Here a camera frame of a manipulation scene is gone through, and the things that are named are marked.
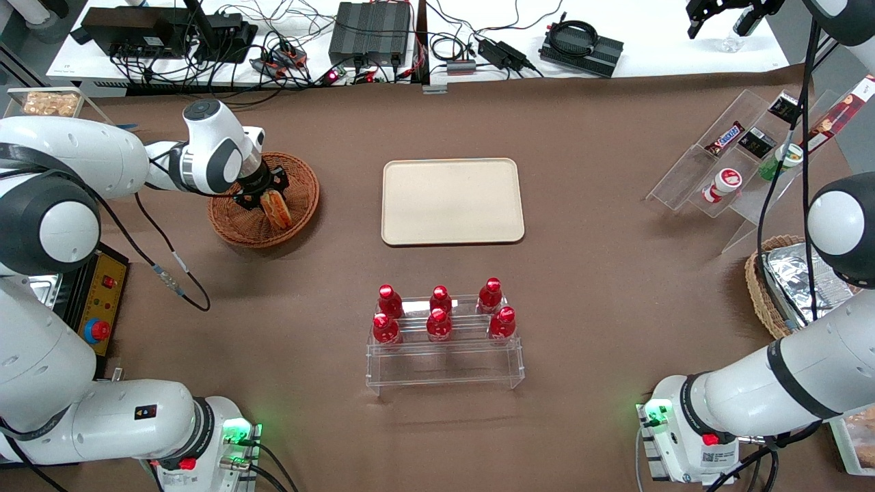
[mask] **small bottle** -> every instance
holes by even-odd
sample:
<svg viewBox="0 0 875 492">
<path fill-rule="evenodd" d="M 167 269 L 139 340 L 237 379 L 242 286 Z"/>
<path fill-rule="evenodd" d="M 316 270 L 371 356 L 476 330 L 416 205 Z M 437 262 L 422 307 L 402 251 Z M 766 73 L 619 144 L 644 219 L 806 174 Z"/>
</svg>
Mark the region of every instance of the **small bottle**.
<svg viewBox="0 0 875 492">
<path fill-rule="evenodd" d="M 398 322 L 385 313 L 374 315 L 374 340 L 383 345 L 401 343 L 403 337 Z"/>
<path fill-rule="evenodd" d="M 498 278 L 492 277 L 486 281 L 486 285 L 480 289 L 480 295 L 477 297 L 477 312 L 483 314 L 492 314 L 498 310 L 501 304 L 501 281 Z"/>
<path fill-rule="evenodd" d="M 447 314 L 452 313 L 452 298 L 443 285 L 435 287 L 434 292 L 431 294 L 431 299 L 429 299 L 429 308 L 434 311 L 436 307 L 440 307 Z"/>
<path fill-rule="evenodd" d="M 430 341 L 448 341 L 452 334 L 452 320 L 443 308 L 436 307 L 431 310 L 429 320 L 425 322 L 425 329 L 429 332 Z"/>
<path fill-rule="evenodd" d="M 760 20 L 756 19 L 753 14 L 753 6 L 749 6 L 741 11 L 735 25 L 729 30 L 726 39 L 720 44 L 720 49 L 726 53 L 738 53 L 745 46 L 745 38 L 750 36 L 751 32 L 757 28 Z M 739 29 L 745 29 L 745 32 L 739 34 Z"/>
<path fill-rule="evenodd" d="M 783 174 L 787 169 L 796 167 L 802 163 L 802 148 L 796 144 L 790 144 L 787 148 L 787 153 L 784 153 L 784 145 L 778 147 L 771 158 L 759 166 L 759 176 L 766 181 L 771 181 L 774 178 L 775 171 L 778 170 L 778 160 L 784 156 L 784 163 L 781 165 L 780 173 Z"/>
<path fill-rule="evenodd" d="M 380 307 L 380 313 L 385 313 L 396 320 L 404 316 L 401 296 L 395 292 L 392 285 L 385 284 L 380 287 L 380 298 L 377 300 L 377 306 Z"/>
<path fill-rule="evenodd" d="M 741 174 L 729 167 L 721 169 L 711 183 L 702 189 L 702 198 L 709 203 L 717 203 L 728 193 L 741 186 Z"/>
<path fill-rule="evenodd" d="M 489 338 L 502 340 L 510 338 L 516 331 L 516 311 L 511 306 L 502 307 L 489 320 Z"/>
</svg>

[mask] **red bottle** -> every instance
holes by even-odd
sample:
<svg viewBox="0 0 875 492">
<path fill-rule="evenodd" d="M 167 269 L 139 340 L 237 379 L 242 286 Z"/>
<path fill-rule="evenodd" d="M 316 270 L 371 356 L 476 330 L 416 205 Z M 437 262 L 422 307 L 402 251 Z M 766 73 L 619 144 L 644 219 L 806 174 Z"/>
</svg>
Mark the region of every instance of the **red bottle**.
<svg viewBox="0 0 875 492">
<path fill-rule="evenodd" d="M 432 309 L 429 320 L 425 322 L 425 329 L 429 332 L 430 341 L 450 340 L 452 334 L 450 315 L 440 307 Z"/>
<path fill-rule="evenodd" d="M 377 305 L 380 307 L 380 313 L 385 313 L 391 318 L 401 318 L 404 316 L 404 308 L 401 303 L 401 296 L 392 285 L 385 284 L 380 287 L 380 298 L 377 300 Z"/>
<path fill-rule="evenodd" d="M 436 307 L 440 307 L 447 314 L 452 313 L 452 298 L 443 285 L 435 287 L 434 292 L 431 294 L 431 299 L 429 299 L 429 308 L 434 311 Z"/>
<path fill-rule="evenodd" d="M 501 340 L 510 338 L 516 331 L 516 311 L 511 306 L 502 307 L 489 320 L 489 338 Z"/>
<path fill-rule="evenodd" d="M 383 344 L 401 343 L 403 341 L 398 322 L 386 313 L 374 315 L 374 340 Z"/>
<path fill-rule="evenodd" d="M 501 281 L 498 278 L 492 277 L 486 281 L 486 285 L 480 289 L 480 296 L 477 298 L 477 312 L 483 314 L 492 314 L 498 311 L 498 306 L 501 304 Z"/>
</svg>

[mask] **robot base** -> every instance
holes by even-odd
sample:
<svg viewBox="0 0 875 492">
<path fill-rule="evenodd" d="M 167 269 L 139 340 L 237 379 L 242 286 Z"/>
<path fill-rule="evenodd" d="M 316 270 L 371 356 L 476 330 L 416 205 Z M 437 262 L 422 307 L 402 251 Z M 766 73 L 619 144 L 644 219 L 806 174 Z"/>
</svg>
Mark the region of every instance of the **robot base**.
<svg viewBox="0 0 875 492">
<path fill-rule="evenodd" d="M 738 465 L 739 442 L 735 439 L 729 444 L 715 446 L 706 446 L 702 442 L 702 437 L 693 431 L 681 410 L 681 388 L 686 379 L 686 376 L 663 379 L 656 385 L 651 399 L 639 406 L 642 424 L 653 418 L 662 421 L 660 425 L 643 429 L 647 458 L 652 463 L 651 475 L 655 480 L 665 480 L 667 474 L 672 481 L 710 485 L 721 473 Z M 654 446 L 648 446 L 651 440 Z M 654 466 L 657 458 L 662 467 Z"/>
<path fill-rule="evenodd" d="M 206 451 L 192 470 L 167 470 L 157 466 L 161 488 L 164 492 L 252 492 L 254 476 L 221 469 L 219 460 L 222 457 L 253 459 L 252 448 L 228 444 L 228 439 L 260 440 L 261 426 L 250 424 L 237 405 L 227 398 L 208 397 L 206 402 L 215 415 L 213 437 Z"/>
</svg>

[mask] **white table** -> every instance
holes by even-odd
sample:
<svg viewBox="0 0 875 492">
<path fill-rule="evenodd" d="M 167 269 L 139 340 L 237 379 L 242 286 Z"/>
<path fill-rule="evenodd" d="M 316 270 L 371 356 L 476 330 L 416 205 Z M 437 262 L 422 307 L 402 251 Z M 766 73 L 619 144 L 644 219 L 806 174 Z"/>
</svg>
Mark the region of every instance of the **white table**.
<svg viewBox="0 0 875 492">
<path fill-rule="evenodd" d="M 322 15 L 334 16 L 337 14 L 338 4 L 340 3 L 340 0 L 308 0 L 307 3 Z M 202 5 L 204 12 L 207 15 L 210 15 L 215 13 L 219 7 L 227 4 L 236 4 L 243 7 L 242 10 L 237 10 L 234 7 L 227 8 L 227 12 L 240 12 L 243 14 L 244 20 L 249 21 L 251 24 L 258 25 L 258 33 L 255 35 L 255 40 L 253 41 L 253 44 L 263 44 L 265 35 L 268 33 L 269 27 L 265 22 L 263 22 L 263 20 L 253 19 L 252 17 L 258 18 L 258 14 L 254 13 L 251 10 L 248 10 L 246 7 L 259 7 L 262 12 L 265 13 L 265 15 L 270 16 L 273 10 L 280 4 L 280 1 L 261 0 L 259 2 L 256 2 L 254 0 L 204 0 Z M 124 1 L 89 0 L 85 8 L 82 10 L 81 15 L 76 21 L 76 24 L 73 28 L 77 29 L 81 25 L 82 19 L 88 12 L 89 7 L 116 7 L 119 5 L 125 5 Z M 174 2 L 172 0 L 150 0 L 149 6 L 173 7 Z M 175 6 L 179 8 L 185 8 L 185 5 L 181 0 L 176 2 Z M 416 7 L 417 2 L 413 2 L 414 20 L 411 21 L 410 29 L 412 29 L 412 24 L 416 22 Z M 302 11 L 305 13 L 312 12 L 312 9 L 302 3 L 300 0 L 292 0 L 290 4 L 287 2 L 286 8 Z M 330 24 L 332 20 L 317 18 L 316 22 L 321 26 Z M 280 20 L 274 21 L 272 24 L 284 36 L 303 37 L 307 35 L 308 29 L 311 28 L 310 20 L 299 15 L 292 15 L 291 13 L 284 15 Z M 329 25 L 329 27 L 324 29 L 319 34 L 319 36 L 317 36 L 312 41 L 304 44 L 304 50 L 307 52 L 307 66 L 310 69 L 310 73 L 314 80 L 327 72 L 333 66 L 333 63 L 328 58 L 328 46 L 331 44 L 332 31 L 333 25 Z M 276 39 L 276 36 L 271 35 L 270 41 L 272 42 L 273 39 Z M 405 58 L 406 65 L 404 67 L 401 67 L 399 72 L 411 66 L 415 47 L 416 43 L 414 40 L 414 35 L 411 33 L 409 34 L 407 44 L 407 57 Z M 213 77 L 213 85 L 230 85 L 232 73 L 234 74 L 235 86 L 246 87 L 259 84 L 262 81 L 266 81 L 266 78 L 259 74 L 249 64 L 249 59 L 256 58 L 257 56 L 259 56 L 259 53 L 259 48 L 251 48 L 247 53 L 246 61 L 237 65 L 236 71 L 234 71 L 234 65 L 229 63 L 223 64 L 223 66 L 216 71 L 216 74 Z M 148 65 L 151 62 L 151 59 L 143 59 L 142 61 L 146 65 Z M 165 73 L 179 68 L 184 68 L 185 66 L 186 63 L 184 60 L 158 60 L 152 66 L 152 70 L 156 73 Z M 386 73 L 389 78 L 392 77 L 392 71 L 390 67 L 386 68 Z M 118 67 L 116 67 L 109 61 L 109 57 L 105 55 L 103 51 L 101 51 L 101 49 L 94 41 L 89 41 L 85 45 L 79 45 L 69 36 L 67 36 L 66 40 L 64 41 L 64 45 L 60 48 L 60 51 L 58 51 L 58 55 L 55 57 L 54 62 L 49 67 L 46 75 L 49 78 L 56 80 L 94 81 L 102 82 L 103 84 L 118 84 L 120 87 L 128 83 L 128 79 L 125 74 L 123 74 Z M 181 81 L 185 78 L 185 76 L 186 72 L 182 71 L 175 74 L 167 75 L 166 77 L 171 80 Z M 198 77 L 197 80 L 200 83 L 206 84 L 208 78 L 209 74 L 202 74 Z"/>
<path fill-rule="evenodd" d="M 435 0 L 427 0 L 437 8 Z M 559 0 L 519 0 L 519 26 L 530 25 L 540 16 L 553 11 Z M 514 0 L 440 0 L 444 13 L 470 22 L 474 29 L 489 26 L 509 25 L 515 20 Z M 538 49 L 543 44 L 547 26 L 559 22 L 564 11 L 566 20 L 583 20 L 596 28 L 600 36 L 607 36 L 625 43 L 613 77 L 644 77 L 654 75 L 708 74 L 720 72 L 765 72 L 788 65 L 787 58 L 767 22 L 762 22 L 747 38 L 738 53 L 724 53 L 718 48 L 741 10 L 725 11 L 709 19 L 696 39 L 687 36 L 690 20 L 687 18 L 686 2 L 683 0 L 563 0 L 558 12 L 526 30 L 489 31 L 483 34 L 490 39 L 504 41 L 525 53 L 528 59 L 547 77 L 592 77 L 548 61 L 541 60 Z M 457 25 L 444 21 L 431 7 L 426 7 L 429 32 L 454 34 Z M 459 36 L 468 39 L 470 30 L 463 27 Z M 437 50 L 449 56 L 453 43 L 442 41 Z M 478 57 L 478 63 L 486 61 Z M 447 76 L 443 68 L 435 69 L 445 62 L 430 53 L 429 66 L 432 85 L 450 82 L 501 81 L 507 73 L 494 67 L 478 67 L 471 75 Z M 538 75 L 523 68 L 525 77 Z M 512 79 L 519 78 L 516 73 Z"/>
</svg>

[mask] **red emergency stop button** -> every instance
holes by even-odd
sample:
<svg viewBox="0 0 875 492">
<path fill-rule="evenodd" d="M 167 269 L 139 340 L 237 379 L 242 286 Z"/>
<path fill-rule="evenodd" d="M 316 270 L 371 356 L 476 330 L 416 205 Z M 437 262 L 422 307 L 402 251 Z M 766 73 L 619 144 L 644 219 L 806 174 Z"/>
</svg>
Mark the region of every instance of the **red emergency stop button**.
<svg viewBox="0 0 875 492">
<path fill-rule="evenodd" d="M 88 320 L 88 323 L 85 324 L 85 330 L 83 330 L 83 338 L 88 343 L 95 345 L 109 338 L 109 329 L 109 323 L 107 323 L 106 321 L 92 318 L 91 320 Z"/>
<path fill-rule="evenodd" d="M 717 444 L 720 444 L 720 438 L 717 437 L 716 434 L 705 434 L 704 436 L 702 436 L 702 442 L 706 446 L 715 446 Z"/>
<path fill-rule="evenodd" d="M 198 461 L 194 458 L 183 458 L 179 460 L 179 469 L 180 470 L 194 470 L 194 466 L 198 464 Z"/>
</svg>

